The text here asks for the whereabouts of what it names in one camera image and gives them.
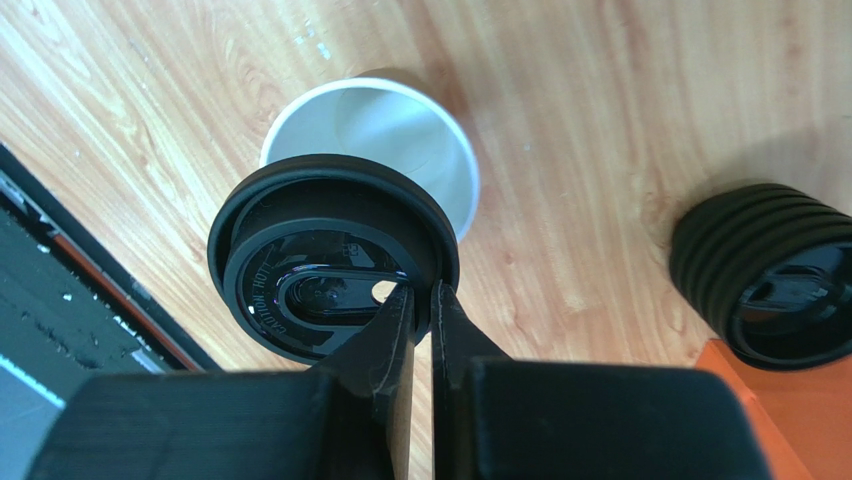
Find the wooden table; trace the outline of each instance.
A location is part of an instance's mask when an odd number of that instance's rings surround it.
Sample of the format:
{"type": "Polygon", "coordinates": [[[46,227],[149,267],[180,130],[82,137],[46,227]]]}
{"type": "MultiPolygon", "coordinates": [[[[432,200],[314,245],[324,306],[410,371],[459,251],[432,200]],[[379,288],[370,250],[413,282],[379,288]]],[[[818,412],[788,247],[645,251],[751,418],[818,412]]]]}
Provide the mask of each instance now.
{"type": "Polygon", "coordinates": [[[210,223],[288,102],[368,70],[417,75],[473,140],[460,297],[515,357],[691,365],[711,332],[666,270],[686,208],[766,178],[852,212],[848,1],[135,3],[3,2],[0,138],[229,369],[294,365],[217,296],[210,223]]]}

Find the cup rim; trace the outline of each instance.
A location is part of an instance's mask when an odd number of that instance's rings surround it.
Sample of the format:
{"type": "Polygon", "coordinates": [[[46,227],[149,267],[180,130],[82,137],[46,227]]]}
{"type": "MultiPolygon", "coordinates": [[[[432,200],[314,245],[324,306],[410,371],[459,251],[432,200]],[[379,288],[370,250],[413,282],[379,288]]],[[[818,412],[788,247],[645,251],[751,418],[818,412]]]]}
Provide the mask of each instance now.
{"type": "Polygon", "coordinates": [[[286,107],[284,107],[284,110],[282,110],[281,113],[279,113],[278,116],[275,118],[275,121],[272,122],[272,125],[269,127],[269,130],[266,133],[266,137],[263,139],[263,146],[260,149],[260,167],[264,167],[271,163],[269,159],[269,151],[272,149],[273,140],[278,135],[278,132],[281,130],[281,128],[284,126],[284,123],[291,116],[293,116],[296,111],[307,105],[308,102],[310,102],[314,98],[319,97],[321,95],[325,95],[327,93],[339,90],[349,90],[355,88],[384,90],[387,92],[393,92],[404,95],[424,105],[430,111],[438,115],[441,121],[443,121],[444,124],[450,129],[450,132],[452,132],[453,136],[461,147],[464,156],[464,162],[470,173],[472,184],[471,188],[473,189],[473,198],[470,202],[470,206],[468,207],[467,218],[465,219],[464,224],[459,228],[459,231],[456,233],[456,241],[461,241],[461,239],[470,230],[470,227],[473,224],[473,219],[476,216],[477,206],[479,205],[479,167],[476,162],[476,155],[473,152],[473,146],[470,143],[470,139],[468,139],[467,135],[464,133],[464,130],[461,128],[461,125],[459,125],[458,121],[452,115],[450,115],[450,113],[443,106],[441,106],[438,102],[433,100],[428,95],[415,88],[409,87],[408,85],[396,82],[394,80],[388,80],[386,78],[353,77],[343,80],[335,80],[308,90],[307,92],[303,93],[295,100],[290,102],[290,104],[288,104],[286,107]]]}

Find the orange object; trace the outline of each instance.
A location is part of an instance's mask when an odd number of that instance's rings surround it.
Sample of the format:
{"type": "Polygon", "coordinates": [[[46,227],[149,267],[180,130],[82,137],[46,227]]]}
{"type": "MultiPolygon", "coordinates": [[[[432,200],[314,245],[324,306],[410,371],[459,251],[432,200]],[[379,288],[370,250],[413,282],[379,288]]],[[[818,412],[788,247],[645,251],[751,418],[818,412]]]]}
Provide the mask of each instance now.
{"type": "Polygon", "coordinates": [[[736,393],[776,480],[848,480],[852,472],[852,358],[768,372],[711,340],[695,365],[736,393]]]}

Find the cup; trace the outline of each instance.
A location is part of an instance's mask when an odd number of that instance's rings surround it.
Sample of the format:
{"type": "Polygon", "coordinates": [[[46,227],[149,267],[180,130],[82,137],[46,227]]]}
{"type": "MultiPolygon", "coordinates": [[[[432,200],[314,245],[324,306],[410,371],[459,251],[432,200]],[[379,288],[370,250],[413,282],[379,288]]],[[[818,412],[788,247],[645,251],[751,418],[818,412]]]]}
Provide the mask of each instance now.
{"type": "Polygon", "coordinates": [[[299,155],[336,153],[402,173],[444,210],[461,241],[479,201],[476,156],[461,126],[420,90],[378,77],[316,87],[273,122],[260,166],[299,155]]]}

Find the wood grain surface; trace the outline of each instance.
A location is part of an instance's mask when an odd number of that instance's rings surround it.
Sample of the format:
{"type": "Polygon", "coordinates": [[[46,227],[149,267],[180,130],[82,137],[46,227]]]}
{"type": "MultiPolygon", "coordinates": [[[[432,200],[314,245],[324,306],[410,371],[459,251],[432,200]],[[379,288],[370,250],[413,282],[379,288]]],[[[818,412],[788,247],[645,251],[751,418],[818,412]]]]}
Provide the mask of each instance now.
{"type": "MultiPolygon", "coordinates": [[[[216,361],[294,368],[218,298],[208,229],[288,102],[401,69],[479,156],[469,316],[519,358],[691,365],[686,208],[772,179],[852,212],[850,26],[848,1],[2,2],[0,138],[216,361]]],[[[421,345],[412,478],[429,375],[421,345]]]]}

